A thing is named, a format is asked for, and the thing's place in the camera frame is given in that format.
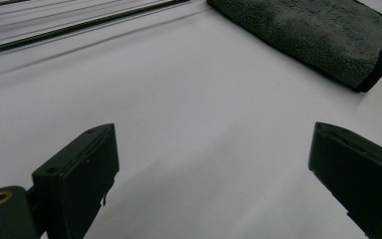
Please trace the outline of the black wire rack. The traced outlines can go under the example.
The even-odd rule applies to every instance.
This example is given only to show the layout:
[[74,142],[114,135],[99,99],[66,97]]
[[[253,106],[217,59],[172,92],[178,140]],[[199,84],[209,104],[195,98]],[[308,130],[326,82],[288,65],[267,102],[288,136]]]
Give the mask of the black wire rack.
[[183,4],[189,1],[190,0],[162,0],[162,1],[156,1],[154,3],[144,4],[143,6],[133,7],[131,9],[127,9],[112,15],[88,20],[79,24],[74,24],[71,26],[67,26],[67,27],[63,27],[53,31],[15,40],[12,42],[3,43],[3,44],[0,44],[0,52],[36,44],[43,41],[48,41],[54,38],[62,37],[64,35],[74,34],[76,32],[82,31],[87,28],[92,28],[99,25],[108,24],[110,22],[126,19],[128,17],[135,17],[141,14],[155,12],[157,10],[165,9],[174,5]]

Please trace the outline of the dark grey towel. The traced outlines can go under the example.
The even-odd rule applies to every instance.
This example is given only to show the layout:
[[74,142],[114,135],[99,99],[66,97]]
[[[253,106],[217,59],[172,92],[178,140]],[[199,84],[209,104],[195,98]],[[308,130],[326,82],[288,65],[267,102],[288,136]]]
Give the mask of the dark grey towel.
[[356,91],[382,77],[382,14],[358,0],[207,0],[279,51]]

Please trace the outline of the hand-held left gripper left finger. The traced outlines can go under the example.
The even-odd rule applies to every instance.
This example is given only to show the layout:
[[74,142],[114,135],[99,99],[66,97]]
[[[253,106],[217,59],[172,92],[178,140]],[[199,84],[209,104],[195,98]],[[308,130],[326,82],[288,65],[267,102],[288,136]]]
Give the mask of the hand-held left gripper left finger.
[[32,173],[49,239],[83,239],[119,172],[115,126],[90,128]]

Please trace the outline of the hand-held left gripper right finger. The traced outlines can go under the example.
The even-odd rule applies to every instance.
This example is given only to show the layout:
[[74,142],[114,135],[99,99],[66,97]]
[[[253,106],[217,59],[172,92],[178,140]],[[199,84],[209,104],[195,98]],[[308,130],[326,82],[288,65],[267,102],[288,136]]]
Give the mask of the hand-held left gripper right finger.
[[318,122],[308,168],[369,239],[382,239],[382,146],[346,128]]

